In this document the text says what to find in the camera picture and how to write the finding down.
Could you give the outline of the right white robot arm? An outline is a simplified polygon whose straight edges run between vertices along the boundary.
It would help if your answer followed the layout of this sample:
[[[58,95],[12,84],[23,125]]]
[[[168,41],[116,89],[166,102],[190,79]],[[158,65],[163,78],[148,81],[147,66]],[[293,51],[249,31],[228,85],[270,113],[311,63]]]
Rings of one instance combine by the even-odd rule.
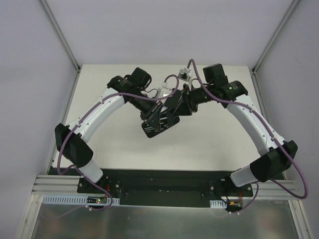
[[[177,116],[190,116],[198,106],[216,101],[227,109],[243,126],[260,157],[249,165],[232,172],[231,185],[241,187],[253,182],[266,182],[289,169],[297,153],[294,141],[286,141],[270,126],[254,106],[247,89],[239,81],[229,82],[221,64],[203,68],[206,82],[199,88],[192,86],[191,75],[198,74],[196,68],[185,67],[178,77],[186,83],[167,101]]]

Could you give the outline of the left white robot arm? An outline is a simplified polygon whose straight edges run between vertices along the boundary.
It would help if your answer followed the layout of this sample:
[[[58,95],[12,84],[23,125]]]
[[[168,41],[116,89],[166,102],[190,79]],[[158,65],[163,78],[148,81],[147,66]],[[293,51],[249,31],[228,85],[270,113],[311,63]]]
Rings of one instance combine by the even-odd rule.
[[[56,148],[58,150],[57,172],[64,175],[67,170],[61,170],[62,158],[68,159],[72,167],[91,182],[98,182],[102,176],[102,170],[93,159],[93,150],[88,142],[101,126],[101,124],[121,108],[125,103],[137,108],[143,122],[156,132],[162,130],[160,115],[163,113],[163,100],[171,94],[157,94],[150,98],[142,92],[152,81],[150,74],[137,67],[132,74],[125,77],[115,76],[107,84],[99,99],[81,116],[68,125],[62,123],[55,127]]]

